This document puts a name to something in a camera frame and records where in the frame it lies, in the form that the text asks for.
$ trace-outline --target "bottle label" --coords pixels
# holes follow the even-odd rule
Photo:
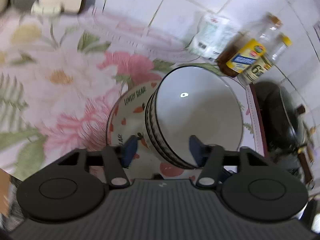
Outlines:
[[[232,70],[241,73],[247,67],[255,63],[265,52],[266,49],[262,44],[255,39],[251,39],[226,63],[226,65]]]
[[[243,76],[250,82],[259,78],[272,67],[272,63],[264,56],[259,58],[252,66],[243,72]]]

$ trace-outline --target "bottle with brown liquid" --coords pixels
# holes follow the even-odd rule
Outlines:
[[[260,31],[242,36],[219,55],[216,61],[220,70],[236,77],[270,49],[281,26],[282,22],[276,16],[269,15]]]

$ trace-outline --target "patterned bowl exterior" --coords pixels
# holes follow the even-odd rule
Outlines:
[[[169,163],[183,169],[197,169],[197,166],[193,166],[190,163],[185,162],[178,155],[176,155],[162,135],[158,121],[156,119],[156,95],[158,93],[159,87],[149,99],[145,110],[145,123],[150,140],[157,151],[161,154],[161,156]]]

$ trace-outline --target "floral tablecloth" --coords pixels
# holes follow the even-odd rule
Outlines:
[[[174,37],[107,12],[9,12],[0,19],[0,41],[0,168],[21,180],[74,148],[102,149],[110,111],[133,86],[182,64],[223,75]],[[243,89],[242,145],[263,154],[253,96]]]

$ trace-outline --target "pink flower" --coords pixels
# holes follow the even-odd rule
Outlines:
[[[98,151],[105,147],[108,117],[118,98],[119,88],[116,87],[104,96],[88,99],[82,118],[60,114],[53,128],[45,125],[38,127],[42,134],[48,136],[44,144],[45,153],[59,149],[62,156],[74,148],[86,147],[89,151]]]
[[[130,55],[128,52],[105,52],[106,59],[97,65],[98,69],[104,69],[110,65],[118,65],[117,75],[130,76],[134,85],[139,85],[161,77],[151,72],[154,68],[150,59],[143,55]]]

